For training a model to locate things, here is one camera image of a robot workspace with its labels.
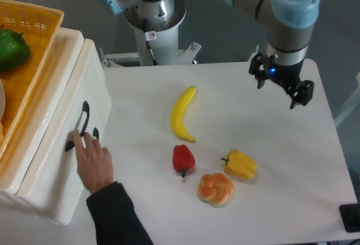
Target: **pepper stem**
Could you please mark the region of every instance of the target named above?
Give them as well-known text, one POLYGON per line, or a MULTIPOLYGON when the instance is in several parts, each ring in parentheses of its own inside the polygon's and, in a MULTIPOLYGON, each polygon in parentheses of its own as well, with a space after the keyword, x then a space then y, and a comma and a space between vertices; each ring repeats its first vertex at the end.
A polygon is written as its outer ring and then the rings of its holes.
POLYGON ((225 162, 226 162, 226 164, 227 164, 227 163, 228 163, 228 161, 229 161, 229 158, 228 158, 228 159, 221 158, 221 160, 225 161, 225 162))

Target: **drawer handle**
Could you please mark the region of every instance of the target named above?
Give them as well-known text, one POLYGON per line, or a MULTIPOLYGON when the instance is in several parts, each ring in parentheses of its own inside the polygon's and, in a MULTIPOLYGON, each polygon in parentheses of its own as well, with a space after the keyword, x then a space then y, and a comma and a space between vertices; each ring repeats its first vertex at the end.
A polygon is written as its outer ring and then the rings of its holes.
MULTIPOLYGON (((86 113, 86 119, 85 119, 83 128, 81 129, 81 132, 80 132, 81 137, 83 137, 85 134, 85 130, 86 130, 86 127, 88 126, 89 118, 90 118, 90 106, 87 101, 84 101, 82 110, 83 110, 83 112, 86 113)), ((65 145, 65 152, 71 150, 73 147, 75 147, 74 141, 69 140, 65 145)))
POLYGON ((99 131, 98 131, 98 129, 96 127, 92 131, 92 137, 95 137, 96 139, 99 139, 99 131))

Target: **green bell pepper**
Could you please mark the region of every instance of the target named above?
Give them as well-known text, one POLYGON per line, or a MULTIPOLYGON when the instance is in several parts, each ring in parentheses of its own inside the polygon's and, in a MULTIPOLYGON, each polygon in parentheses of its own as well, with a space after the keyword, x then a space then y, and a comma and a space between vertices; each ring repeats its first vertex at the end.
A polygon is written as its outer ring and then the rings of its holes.
POLYGON ((7 71, 30 57, 30 48, 26 45, 22 33, 0 26, 0 71, 7 71))

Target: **hand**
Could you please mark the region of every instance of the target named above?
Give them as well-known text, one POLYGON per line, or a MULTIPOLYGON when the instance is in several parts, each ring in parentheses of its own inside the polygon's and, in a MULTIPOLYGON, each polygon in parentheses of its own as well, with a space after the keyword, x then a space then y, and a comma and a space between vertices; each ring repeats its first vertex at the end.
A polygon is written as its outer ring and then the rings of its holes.
POLYGON ((89 133, 84 135, 85 148, 80 134, 75 133, 73 140, 78 160, 78 173, 85 188, 93 194, 113 183, 113 164, 107 148, 101 148, 99 140, 93 139, 89 133))

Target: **wicker basket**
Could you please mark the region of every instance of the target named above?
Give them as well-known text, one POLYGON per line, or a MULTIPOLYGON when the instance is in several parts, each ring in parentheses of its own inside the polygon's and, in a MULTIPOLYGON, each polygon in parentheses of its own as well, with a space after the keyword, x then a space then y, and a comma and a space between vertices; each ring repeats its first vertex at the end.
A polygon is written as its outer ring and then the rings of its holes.
POLYGON ((0 26, 24 33, 30 57, 22 65, 0 72, 5 91, 5 111, 1 119, 4 141, 0 143, 0 159, 9 143, 42 71, 46 55, 60 27, 64 13, 30 3, 0 0, 0 26))

